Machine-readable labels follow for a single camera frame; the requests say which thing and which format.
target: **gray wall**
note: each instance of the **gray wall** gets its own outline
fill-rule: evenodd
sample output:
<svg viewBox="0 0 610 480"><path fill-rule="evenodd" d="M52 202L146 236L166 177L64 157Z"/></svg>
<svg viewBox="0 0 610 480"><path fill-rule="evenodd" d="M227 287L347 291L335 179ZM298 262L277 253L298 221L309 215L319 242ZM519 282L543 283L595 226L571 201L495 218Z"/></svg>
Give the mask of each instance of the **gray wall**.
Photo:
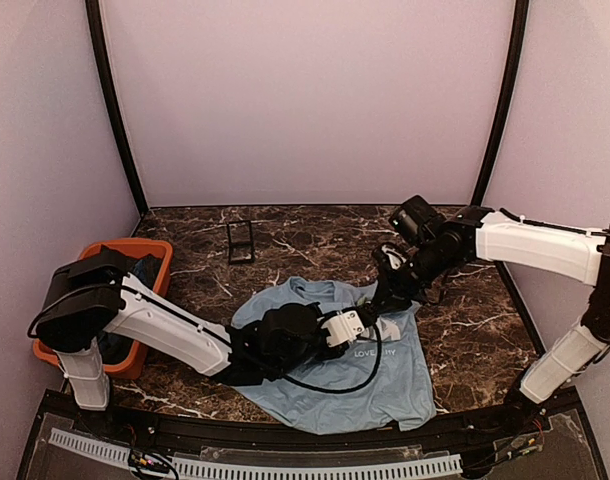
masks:
<svg viewBox="0 0 610 480"><path fill-rule="evenodd" d="M532 2L486 203L568 225L608 225L610 1ZM584 311L589 289L528 268L512 273L551 346ZM577 384L610 471L610 356Z"/></svg>
<svg viewBox="0 0 610 480"><path fill-rule="evenodd" d="M465 203L513 0L108 0L148 201Z"/></svg>
<svg viewBox="0 0 610 480"><path fill-rule="evenodd" d="M128 235L121 169L82 1L0 0L0 478L60 372L25 337L52 272L89 243Z"/></svg>

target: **white vent grille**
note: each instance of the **white vent grille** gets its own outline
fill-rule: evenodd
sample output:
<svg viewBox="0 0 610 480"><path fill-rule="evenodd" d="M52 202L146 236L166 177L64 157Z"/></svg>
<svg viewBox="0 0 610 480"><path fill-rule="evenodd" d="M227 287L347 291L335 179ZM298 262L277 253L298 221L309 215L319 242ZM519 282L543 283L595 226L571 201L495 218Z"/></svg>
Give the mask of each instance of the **white vent grille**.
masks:
<svg viewBox="0 0 610 480"><path fill-rule="evenodd" d="M99 462L127 469L129 448L52 429L49 443ZM440 478L462 472L460 455L362 467L276 468L228 465L185 458L172 464L183 479L200 480L403 480Z"/></svg>

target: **brown marble surface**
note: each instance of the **brown marble surface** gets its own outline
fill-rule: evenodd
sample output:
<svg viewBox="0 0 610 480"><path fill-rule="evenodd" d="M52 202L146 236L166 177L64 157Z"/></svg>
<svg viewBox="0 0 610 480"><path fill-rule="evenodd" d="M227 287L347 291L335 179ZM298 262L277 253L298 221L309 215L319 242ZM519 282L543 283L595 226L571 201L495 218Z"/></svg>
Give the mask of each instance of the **brown marble surface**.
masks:
<svg viewBox="0 0 610 480"><path fill-rule="evenodd" d="M386 206L161 208L146 215L135 236L174 246L170 301L226 324L255 292L292 275L373 282L371 250L384 241L401 243L387 223L391 211ZM225 224L243 219L253 222L256 262L229 266ZM496 269L484 262L451 275L443 301L422 307L417 322L439 413L501 403L515 375L536 358ZM115 380L114 395L119 405L160 413L274 422L233 389L153 350L138 380Z"/></svg>

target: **orange basket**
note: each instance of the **orange basket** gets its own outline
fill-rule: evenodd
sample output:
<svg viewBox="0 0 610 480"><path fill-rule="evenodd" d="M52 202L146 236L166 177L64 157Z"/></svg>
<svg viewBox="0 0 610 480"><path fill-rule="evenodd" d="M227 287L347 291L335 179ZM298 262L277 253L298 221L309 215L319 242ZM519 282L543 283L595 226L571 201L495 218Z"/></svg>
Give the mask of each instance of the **orange basket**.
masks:
<svg viewBox="0 0 610 480"><path fill-rule="evenodd" d="M169 267L172 261L172 246L168 242L160 240L149 240L146 238L119 238L108 242L93 243L87 247L78 257L79 260L91 257L101 251L101 247L106 246L112 250L117 250L128 257L141 259L147 255L152 255L162 260L161 269L156 277L154 293L164 297L169 288L170 272ZM34 340L34 355L39 359L58 367L58 357L54 350L44 345L39 339ZM105 372L115 378L125 378L128 380L137 379L143 370L143 363L147 356L147 345L134 340L127 358L115 365L105 365Z"/></svg>

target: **blue cloth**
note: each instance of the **blue cloth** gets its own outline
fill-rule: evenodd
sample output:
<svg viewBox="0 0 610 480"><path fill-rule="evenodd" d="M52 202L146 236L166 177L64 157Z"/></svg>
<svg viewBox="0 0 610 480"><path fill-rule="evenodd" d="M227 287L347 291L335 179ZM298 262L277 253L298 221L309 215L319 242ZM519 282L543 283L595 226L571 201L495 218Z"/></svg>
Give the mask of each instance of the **blue cloth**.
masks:
<svg viewBox="0 0 610 480"><path fill-rule="evenodd" d="M319 302L323 313L356 305L373 296L375 285L357 288L335 282L308 282L291 277L282 285L268 288L247 301L234 315L232 325L242 327L262 318L285 303ZM400 331L400 340L383 338L383 355L376 378L365 388L341 395L307 390L286 380L251 387L236 387L240 393L286 425L316 434L331 434L381 427L391 420L401 430L420 427L436 415L425 357L414 320L417 305L405 312L384 315L381 320ZM310 385L349 388L362 383L372 371L376 343L354 342L343 357L327 362L310 362L291 376Z"/></svg>

